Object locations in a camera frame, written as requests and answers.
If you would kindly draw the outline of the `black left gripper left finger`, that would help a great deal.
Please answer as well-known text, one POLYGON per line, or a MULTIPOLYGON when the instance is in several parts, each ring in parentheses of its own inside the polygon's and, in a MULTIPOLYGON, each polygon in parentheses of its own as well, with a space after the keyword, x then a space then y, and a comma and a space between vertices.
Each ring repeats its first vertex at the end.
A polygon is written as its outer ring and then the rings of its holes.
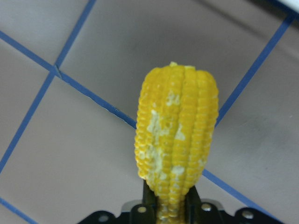
POLYGON ((157 197, 145 180, 143 180, 142 203, 151 206, 153 210, 157 210, 157 197))

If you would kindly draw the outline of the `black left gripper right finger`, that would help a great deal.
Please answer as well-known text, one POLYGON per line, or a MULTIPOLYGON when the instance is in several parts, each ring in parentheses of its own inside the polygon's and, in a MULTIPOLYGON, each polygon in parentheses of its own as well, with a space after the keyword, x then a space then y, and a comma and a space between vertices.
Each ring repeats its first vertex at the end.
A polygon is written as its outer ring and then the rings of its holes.
POLYGON ((197 192, 197 189, 195 186, 192 186, 189 189, 189 192, 185 196, 185 208, 187 210, 198 210, 201 205, 201 199, 197 192))

